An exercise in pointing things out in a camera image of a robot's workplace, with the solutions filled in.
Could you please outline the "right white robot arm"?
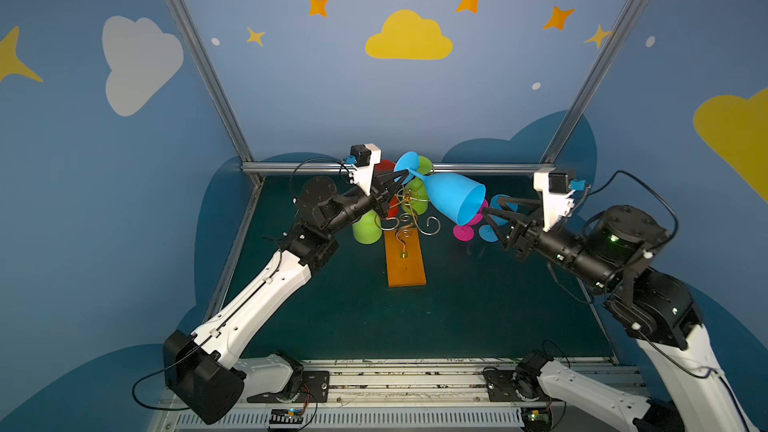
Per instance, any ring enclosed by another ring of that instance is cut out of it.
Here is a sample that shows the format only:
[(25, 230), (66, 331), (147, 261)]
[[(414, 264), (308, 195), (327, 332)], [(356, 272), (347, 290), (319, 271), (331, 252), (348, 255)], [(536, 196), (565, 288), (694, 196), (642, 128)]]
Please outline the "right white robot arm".
[(701, 311), (680, 280), (651, 265), (672, 235), (649, 214), (613, 206), (592, 218), (585, 236), (562, 222), (546, 228), (541, 213), (482, 210), (505, 248), (519, 259), (535, 252), (603, 293), (604, 308), (645, 352), (669, 400), (645, 398), (575, 372), (534, 350), (514, 370), (512, 384), (523, 400), (559, 400), (618, 431), (753, 431), (711, 347)]

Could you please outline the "pink wine glass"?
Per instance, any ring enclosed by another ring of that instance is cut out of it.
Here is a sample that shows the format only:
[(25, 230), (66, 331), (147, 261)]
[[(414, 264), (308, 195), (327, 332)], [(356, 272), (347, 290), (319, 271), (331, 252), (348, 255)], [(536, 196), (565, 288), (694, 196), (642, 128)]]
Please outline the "pink wine glass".
[(455, 225), (452, 229), (453, 236), (461, 242), (469, 242), (475, 237), (475, 227), (482, 223), (482, 209), (488, 206), (486, 200), (483, 201), (480, 210), (465, 225)]

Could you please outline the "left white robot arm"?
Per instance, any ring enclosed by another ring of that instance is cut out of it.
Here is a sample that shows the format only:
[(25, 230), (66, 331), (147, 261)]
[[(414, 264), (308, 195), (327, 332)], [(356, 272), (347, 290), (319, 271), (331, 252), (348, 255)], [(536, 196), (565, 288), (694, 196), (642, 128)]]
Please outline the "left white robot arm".
[(407, 177), (406, 171), (373, 173), (368, 187), (355, 183), (345, 193), (327, 176), (308, 180), (295, 202), (298, 218), (262, 271), (191, 334), (176, 330), (166, 339), (165, 384), (205, 424), (218, 422), (242, 397), (300, 394), (304, 367), (284, 353), (244, 369), (236, 365), (268, 319), (330, 260), (336, 233), (368, 212), (386, 217)]

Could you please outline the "blue wine glass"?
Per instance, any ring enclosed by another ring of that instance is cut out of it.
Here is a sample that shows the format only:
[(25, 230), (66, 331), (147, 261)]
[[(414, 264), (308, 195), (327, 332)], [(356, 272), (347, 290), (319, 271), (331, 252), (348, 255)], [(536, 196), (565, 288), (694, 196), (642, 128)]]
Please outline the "blue wine glass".
[[(508, 202), (505, 204), (505, 206), (502, 206), (500, 204), (501, 199), (510, 199), (510, 196), (506, 194), (497, 194), (493, 196), (490, 202), (490, 207), (497, 210), (510, 210), (512, 212), (518, 211), (519, 206), (517, 203)], [(508, 220), (495, 215), (491, 215), (490, 218), (485, 220), (484, 224), (479, 227), (478, 233), (480, 238), (485, 242), (494, 243), (498, 241), (498, 237), (493, 231), (493, 228), (490, 225), (490, 221), (497, 224), (498, 226), (504, 226), (508, 223)]]
[(424, 175), (416, 152), (407, 152), (395, 163), (394, 171), (407, 171), (406, 182), (421, 180), (434, 207), (457, 226), (468, 225), (480, 212), (486, 195), (484, 184), (457, 173), (438, 172)]

